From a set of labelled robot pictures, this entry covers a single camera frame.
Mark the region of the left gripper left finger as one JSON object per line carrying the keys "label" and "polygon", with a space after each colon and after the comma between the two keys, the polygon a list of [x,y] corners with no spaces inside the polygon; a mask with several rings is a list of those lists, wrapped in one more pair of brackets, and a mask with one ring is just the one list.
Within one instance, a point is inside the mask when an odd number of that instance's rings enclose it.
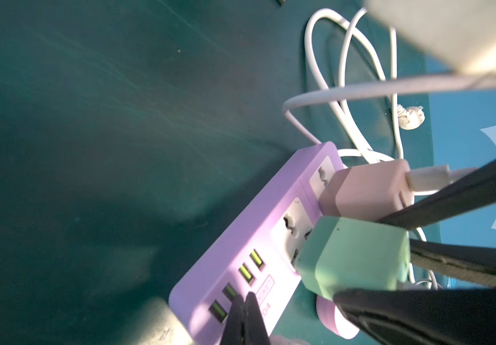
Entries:
{"label": "left gripper left finger", "polygon": [[245,343],[245,300],[237,295],[229,311],[220,345],[241,345]]}

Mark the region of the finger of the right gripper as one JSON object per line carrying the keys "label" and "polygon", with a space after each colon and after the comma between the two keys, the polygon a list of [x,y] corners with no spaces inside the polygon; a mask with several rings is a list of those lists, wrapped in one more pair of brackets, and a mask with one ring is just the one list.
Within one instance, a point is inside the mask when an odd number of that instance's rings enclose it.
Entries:
{"label": "finger of the right gripper", "polygon": [[377,222],[412,230],[492,204],[496,204],[496,160]]}
{"label": "finger of the right gripper", "polygon": [[380,344],[496,344],[496,288],[346,290],[334,303]]}

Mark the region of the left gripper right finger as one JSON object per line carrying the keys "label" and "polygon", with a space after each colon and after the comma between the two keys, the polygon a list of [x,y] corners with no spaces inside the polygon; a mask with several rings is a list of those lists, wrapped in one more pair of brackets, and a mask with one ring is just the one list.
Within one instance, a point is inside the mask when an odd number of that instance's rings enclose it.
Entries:
{"label": "left gripper right finger", "polygon": [[243,344],[271,345],[257,297],[253,292],[247,294],[243,307]]}

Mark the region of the purple power strip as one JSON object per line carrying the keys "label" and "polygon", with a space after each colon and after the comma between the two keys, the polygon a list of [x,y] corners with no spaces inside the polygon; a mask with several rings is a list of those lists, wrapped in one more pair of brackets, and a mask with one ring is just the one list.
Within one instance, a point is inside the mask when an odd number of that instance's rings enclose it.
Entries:
{"label": "purple power strip", "polygon": [[343,169],[332,142],[297,150],[173,287],[169,306],[198,344],[218,344],[235,296],[253,292],[271,333],[297,289],[295,262],[319,198]]}

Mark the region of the green USB charger adapter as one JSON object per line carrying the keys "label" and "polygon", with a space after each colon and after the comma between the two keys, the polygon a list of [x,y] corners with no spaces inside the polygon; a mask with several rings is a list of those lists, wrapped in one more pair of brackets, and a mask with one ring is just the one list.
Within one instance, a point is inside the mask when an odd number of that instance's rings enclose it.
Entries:
{"label": "green USB charger adapter", "polygon": [[295,263],[304,286],[327,300],[343,290],[397,290],[409,265],[407,230],[337,216],[318,220]]}

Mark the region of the pink USB charger adapter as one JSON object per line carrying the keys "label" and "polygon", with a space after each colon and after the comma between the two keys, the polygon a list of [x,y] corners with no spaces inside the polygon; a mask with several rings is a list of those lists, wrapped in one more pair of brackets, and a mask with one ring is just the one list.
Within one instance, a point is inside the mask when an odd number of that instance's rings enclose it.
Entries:
{"label": "pink USB charger adapter", "polygon": [[415,202],[406,160],[357,165],[337,171],[319,198],[325,216],[377,221]]}

